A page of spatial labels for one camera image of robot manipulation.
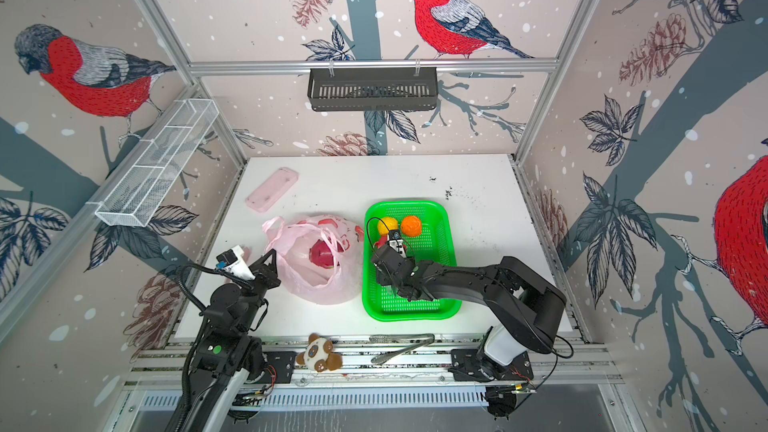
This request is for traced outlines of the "yellow fruit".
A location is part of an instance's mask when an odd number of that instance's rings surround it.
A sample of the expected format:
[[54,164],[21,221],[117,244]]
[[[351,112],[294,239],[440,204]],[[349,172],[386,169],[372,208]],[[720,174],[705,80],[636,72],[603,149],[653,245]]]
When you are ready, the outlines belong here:
[[393,217],[384,217],[377,220],[377,230],[380,235],[386,236],[399,229],[399,222]]

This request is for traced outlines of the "orange fruit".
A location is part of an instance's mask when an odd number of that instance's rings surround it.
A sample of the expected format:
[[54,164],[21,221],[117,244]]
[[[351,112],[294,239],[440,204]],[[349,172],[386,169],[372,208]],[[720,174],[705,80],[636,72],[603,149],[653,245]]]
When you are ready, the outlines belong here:
[[414,215],[404,217],[400,222],[400,231],[407,237],[420,236],[423,232],[421,219]]

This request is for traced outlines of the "green plastic basket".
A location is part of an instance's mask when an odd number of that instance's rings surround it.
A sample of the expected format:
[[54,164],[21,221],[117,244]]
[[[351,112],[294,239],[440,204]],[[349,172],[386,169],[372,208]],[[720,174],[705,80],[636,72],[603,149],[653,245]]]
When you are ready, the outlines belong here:
[[455,316],[462,302],[455,299],[412,301],[398,296],[389,286],[376,280],[372,262],[373,249],[380,238],[378,225],[387,217],[397,221],[417,217],[422,232],[405,239],[407,255],[416,260],[432,260],[447,266],[456,264],[450,221],[445,208],[428,200],[383,201],[369,207],[365,214],[362,269],[362,305],[368,315],[380,322],[446,320]]

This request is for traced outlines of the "pink plastic bag with fruit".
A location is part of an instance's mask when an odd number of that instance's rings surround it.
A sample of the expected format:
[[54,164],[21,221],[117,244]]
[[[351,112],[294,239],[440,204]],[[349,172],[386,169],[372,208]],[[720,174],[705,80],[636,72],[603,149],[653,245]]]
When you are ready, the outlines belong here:
[[275,217],[262,224],[278,277],[291,294],[319,305],[348,302],[362,291],[363,229],[336,215]]

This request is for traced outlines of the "red dragon fruit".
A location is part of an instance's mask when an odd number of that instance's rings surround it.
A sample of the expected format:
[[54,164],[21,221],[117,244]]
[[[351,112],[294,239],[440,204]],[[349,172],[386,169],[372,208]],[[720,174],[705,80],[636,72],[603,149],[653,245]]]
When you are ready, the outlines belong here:
[[321,269],[333,269],[340,264],[329,245],[318,239],[309,249],[309,261]]

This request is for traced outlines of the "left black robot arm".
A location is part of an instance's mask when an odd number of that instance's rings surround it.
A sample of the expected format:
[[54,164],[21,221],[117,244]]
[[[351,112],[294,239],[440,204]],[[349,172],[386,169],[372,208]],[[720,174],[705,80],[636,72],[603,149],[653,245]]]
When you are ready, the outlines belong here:
[[[190,270],[228,282],[205,305],[187,287]],[[247,265],[243,252],[234,247],[220,254],[213,268],[181,266],[176,279],[202,322],[182,366],[181,397],[165,429],[219,431],[245,382],[267,371],[262,341],[251,333],[256,330],[252,323],[257,312],[268,309],[266,293],[281,284],[277,253],[270,249]]]

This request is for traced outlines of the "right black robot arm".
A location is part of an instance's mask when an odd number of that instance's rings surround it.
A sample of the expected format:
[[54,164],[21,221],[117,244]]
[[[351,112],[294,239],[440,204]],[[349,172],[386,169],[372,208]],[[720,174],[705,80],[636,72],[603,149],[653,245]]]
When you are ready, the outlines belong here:
[[484,267],[417,261],[383,245],[373,252],[376,280],[408,301],[455,299],[486,306],[527,350],[554,352],[566,298],[520,259],[505,256]]

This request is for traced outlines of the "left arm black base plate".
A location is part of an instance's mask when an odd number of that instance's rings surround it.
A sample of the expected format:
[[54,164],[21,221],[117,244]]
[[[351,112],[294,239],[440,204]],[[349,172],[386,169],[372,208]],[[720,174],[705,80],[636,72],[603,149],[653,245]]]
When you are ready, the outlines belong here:
[[292,381],[297,353],[293,351],[266,351],[264,371],[258,384],[289,384]]

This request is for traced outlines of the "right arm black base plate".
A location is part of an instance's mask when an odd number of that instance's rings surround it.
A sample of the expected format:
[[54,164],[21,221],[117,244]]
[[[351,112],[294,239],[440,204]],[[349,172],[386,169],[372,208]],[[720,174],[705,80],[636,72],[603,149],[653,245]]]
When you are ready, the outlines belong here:
[[448,371],[456,382],[488,383],[493,381],[531,382],[534,374],[528,352],[515,357],[502,366],[481,353],[480,349],[452,349]]

